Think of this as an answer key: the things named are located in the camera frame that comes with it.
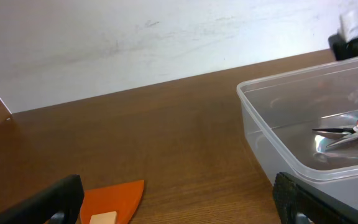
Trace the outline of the orange black long-nose pliers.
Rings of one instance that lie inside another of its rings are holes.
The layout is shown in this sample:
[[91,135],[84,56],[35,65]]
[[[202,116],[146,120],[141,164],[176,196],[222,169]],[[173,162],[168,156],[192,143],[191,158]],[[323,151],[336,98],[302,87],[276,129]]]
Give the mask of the orange black long-nose pliers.
[[328,150],[335,149],[340,146],[358,142],[358,120],[356,125],[350,128],[314,128],[312,132],[333,140],[326,148]]

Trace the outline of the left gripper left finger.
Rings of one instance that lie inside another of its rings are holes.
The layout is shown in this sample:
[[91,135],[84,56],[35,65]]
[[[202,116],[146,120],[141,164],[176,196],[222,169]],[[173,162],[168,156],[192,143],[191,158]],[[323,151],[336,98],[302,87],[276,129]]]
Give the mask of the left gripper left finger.
[[0,224],[76,223],[85,197],[81,178],[68,175],[0,213]]

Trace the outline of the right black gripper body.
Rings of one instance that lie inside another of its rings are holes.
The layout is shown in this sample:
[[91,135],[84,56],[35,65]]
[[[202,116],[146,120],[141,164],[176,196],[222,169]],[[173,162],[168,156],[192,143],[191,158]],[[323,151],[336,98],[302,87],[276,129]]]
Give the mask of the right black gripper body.
[[358,57],[358,38],[346,42],[339,34],[328,38],[330,49],[337,61]]

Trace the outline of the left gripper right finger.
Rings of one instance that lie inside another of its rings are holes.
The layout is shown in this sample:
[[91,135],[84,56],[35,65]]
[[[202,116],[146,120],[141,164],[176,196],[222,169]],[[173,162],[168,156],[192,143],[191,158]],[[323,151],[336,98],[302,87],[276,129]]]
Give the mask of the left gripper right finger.
[[276,175],[273,201],[284,224],[358,224],[358,210],[287,172]]

